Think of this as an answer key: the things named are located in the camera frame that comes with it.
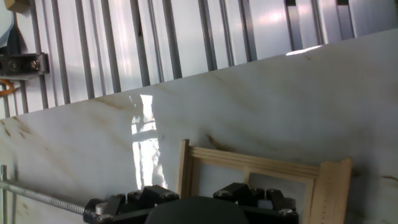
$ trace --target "white marble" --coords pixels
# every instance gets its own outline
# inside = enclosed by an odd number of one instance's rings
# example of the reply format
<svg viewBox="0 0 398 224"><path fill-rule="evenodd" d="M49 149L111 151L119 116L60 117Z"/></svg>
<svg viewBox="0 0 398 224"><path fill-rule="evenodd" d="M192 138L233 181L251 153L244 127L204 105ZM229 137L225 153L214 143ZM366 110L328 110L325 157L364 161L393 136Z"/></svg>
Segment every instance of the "white marble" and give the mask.
<svg viewBox="0 0 398 224"><path fill-rule="evenodd" d="M353 156L346 222L396 223L397 39L390 30L4 119L0 163L21 184L85 203L147 184L174 190L185 138L308 165ZM22 197L12 217L82 222Z"/></svg>

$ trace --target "wooden frame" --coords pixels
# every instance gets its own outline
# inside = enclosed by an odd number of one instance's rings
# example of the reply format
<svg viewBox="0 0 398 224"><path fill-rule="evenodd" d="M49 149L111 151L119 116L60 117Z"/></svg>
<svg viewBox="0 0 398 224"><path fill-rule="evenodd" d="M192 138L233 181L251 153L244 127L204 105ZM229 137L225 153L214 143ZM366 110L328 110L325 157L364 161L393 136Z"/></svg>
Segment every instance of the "wooden frame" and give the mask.
<svg viewBox="0 0 398 224"><path fill-rule="evenodd" d="M198 195L200 164L241 169L244 183L250 174L262 174L306 184L304 224L343 224L351 178L352 158L322 162L320 167L189 146L180 148L177 193L181 198Z"/></svg>

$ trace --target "threaded rod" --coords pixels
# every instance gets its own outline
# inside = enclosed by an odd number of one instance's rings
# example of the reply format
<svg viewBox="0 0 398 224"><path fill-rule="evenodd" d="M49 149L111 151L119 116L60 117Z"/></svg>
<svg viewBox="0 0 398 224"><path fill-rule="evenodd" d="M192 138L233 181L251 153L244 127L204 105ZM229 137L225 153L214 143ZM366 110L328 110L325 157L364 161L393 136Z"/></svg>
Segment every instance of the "threaded rod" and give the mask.
<svg viewBox="0 0 398 224"><path fill-rule="evenodd" d="M60 200L53 196L49 196L34 190L29 190L20 186L16 186L14 184L10 184L5 181L0 181L0 188L4 190L8 190L14 194L18 194L38 202L46 203L47 205L52 205L57 208L62 208L69 212L77 213L82 215L85 211L85 208L81 205L75 205L74 203L66 202L64 200Z"/></svg>

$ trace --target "bolt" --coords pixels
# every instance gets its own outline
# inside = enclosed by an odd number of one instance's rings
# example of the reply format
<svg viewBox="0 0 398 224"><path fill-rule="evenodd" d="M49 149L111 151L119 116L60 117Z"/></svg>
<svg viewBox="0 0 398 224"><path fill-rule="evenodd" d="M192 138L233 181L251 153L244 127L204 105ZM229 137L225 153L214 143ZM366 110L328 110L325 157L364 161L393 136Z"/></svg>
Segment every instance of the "bolt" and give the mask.
<svg viewBox="0 0 398 224"><path fill-rule="evenodd" d="M106 221L110 221L110 220L112 220L112 219L113 219L113 216L112 216L112 215L109 215L109 214L100 215L100 216L98 217L98 221L99 221L99 222L106 222Z"/></svg>
<svg viewBox="0 0 398 224"><path fill-rule="evenodd" d="M104 213L105 207L106 207L106 202L97 204L95 206L95 213L97 215L102 215Z"/></svg>
<svg viewBox="0 0 398 224"><path fill-rule="evenodd" d="M32 61L31 63L30 63L30 67L33 69L33 70L38 70L39 68L40 68L40 63L39 63L39 61L38 60L34 60L34 61Z"/></svg>
<svg viewBox="0 0 398 224"><path fill-rule="evenodd" d="M288 209L288 208L284 208L284 209L279 210L279 214L281 214L281 215L287 215L287 214L290 214L292 212L293 212L293 210Z"/></svg>
<svg viewBox="0 0 398 224"><path fill-rule="evenodd" d="M13 72L18 72L19 71L19 64L16 61L10 61L8 63L8 69L10 69Z"/></svg>

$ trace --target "metal bracket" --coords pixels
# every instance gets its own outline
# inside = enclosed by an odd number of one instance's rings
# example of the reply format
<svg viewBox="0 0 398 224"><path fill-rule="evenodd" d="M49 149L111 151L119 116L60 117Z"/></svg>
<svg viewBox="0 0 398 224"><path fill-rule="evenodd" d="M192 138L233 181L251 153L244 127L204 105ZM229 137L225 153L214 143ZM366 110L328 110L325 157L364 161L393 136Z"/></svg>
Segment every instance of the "metal bracket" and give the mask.
<svg viewBox="0 0 398 224"><path fill-rule="evenodd" d="M28 80L49 72L49 59L45 53L0 55L0 78Z"/></svg>

